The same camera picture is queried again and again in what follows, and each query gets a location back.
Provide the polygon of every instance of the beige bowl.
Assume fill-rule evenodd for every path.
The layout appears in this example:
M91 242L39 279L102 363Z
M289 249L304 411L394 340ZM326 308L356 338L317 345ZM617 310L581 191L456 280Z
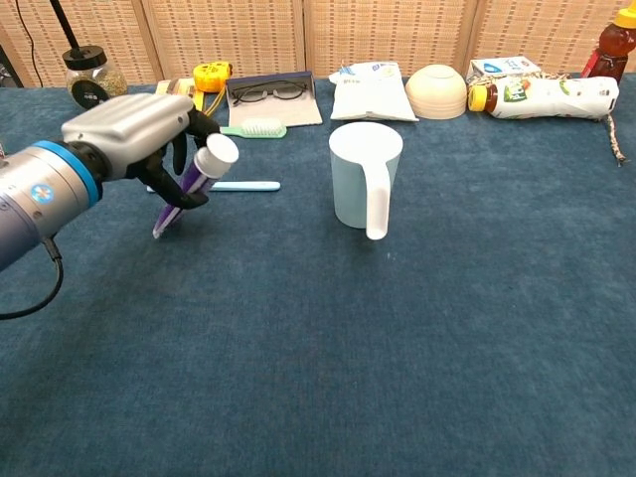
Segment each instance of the beige bowl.
M464 78L446 65L429 65L406 82L406 95L415 115L426 119L452 119L466 111Z

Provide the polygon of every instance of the pitcher handle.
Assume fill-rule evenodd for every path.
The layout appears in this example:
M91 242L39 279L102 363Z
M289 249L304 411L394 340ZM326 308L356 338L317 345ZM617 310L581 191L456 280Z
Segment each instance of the pitcher handle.
M383 239L389 228L389 204L391 202L391 176L384 162L372 162L362 166L367 181L367 237Z

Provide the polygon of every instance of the white bag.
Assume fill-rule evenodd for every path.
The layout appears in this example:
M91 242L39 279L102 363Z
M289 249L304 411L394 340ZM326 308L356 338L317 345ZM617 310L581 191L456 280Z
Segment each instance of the white bag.
M397 63L357 63L340 68L329 80L336 85L332 119L419 121Z

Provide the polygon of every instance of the toothpaste tube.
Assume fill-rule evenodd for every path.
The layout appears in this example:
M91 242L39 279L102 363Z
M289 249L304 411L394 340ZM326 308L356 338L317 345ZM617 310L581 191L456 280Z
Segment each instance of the toothpaste tube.
M235 143L223 134L211 134L195 154L195 159L183 175L181 189L187 193L202 192L207 194L215 182L226 174L239 159L239 149ZM174 206L166 206L152 230L152 235L159 239L161 235L178 221L184 210Z

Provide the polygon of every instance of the black lid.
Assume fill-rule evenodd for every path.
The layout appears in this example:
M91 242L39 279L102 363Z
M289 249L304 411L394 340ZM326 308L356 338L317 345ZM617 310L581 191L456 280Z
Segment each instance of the black lid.
M62 55L62 59L67 64L67 68L74 72L101 67L107 61L103 48L94 45L79 47L79 50L68 50Z

